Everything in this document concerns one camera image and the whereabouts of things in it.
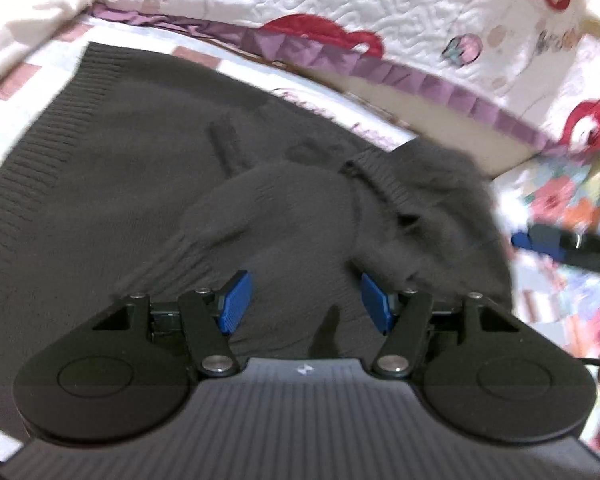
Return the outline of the dark brown knit sweater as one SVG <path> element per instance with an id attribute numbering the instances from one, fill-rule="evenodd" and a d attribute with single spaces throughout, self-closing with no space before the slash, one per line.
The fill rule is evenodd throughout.
<path id="1" fill-rule="evenodd" d="M 417 138 L 386 152 L 170 55 L 88 46 L 0 168 L 0 429 L 12 381 L 115 299 L 253 279 L 238 358 L 373 359 L 370 272 L 446 301 L 512 303 L 486 179 Z"/>

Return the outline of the floral print bedsheet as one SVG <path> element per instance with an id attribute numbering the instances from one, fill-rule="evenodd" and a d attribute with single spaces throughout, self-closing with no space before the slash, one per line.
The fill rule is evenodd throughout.
<path id="1" fill-rule="evenodd" d="M 532 222 L 600 234 L 600 155 L 586 164 L 535 158 L 495 178 L 496 214 L 505 235 Z M 577 358 L 594 360 L 597 401 L 582 438 L 600 452 L 600 273 L 513 248 L 514 312 Z"/>

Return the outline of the white quilt with red bears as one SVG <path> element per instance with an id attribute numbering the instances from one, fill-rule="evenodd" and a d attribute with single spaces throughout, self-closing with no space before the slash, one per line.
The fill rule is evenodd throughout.
<path id="1" fill-rule="evenodd" d="M 600 0 L 100 0 L 95 14 L 417 94 L 542 152 L 600 152 Z"/>

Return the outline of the checkered dog print blanket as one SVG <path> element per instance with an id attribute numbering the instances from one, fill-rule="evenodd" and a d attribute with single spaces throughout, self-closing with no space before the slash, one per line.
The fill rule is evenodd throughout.
<path id="1" fill-rule="evenodd" d="M 262 129 L 263 153 L 315 136 L 343 162 L 413 133 L 332 90 L 172 32 L 71 24 L 0 82 L 0 460 L 22 445 L 12 378 L 27 352 L 120 292 L 204 280 L 183 211 L 223 182 L 206 128 Z"/>

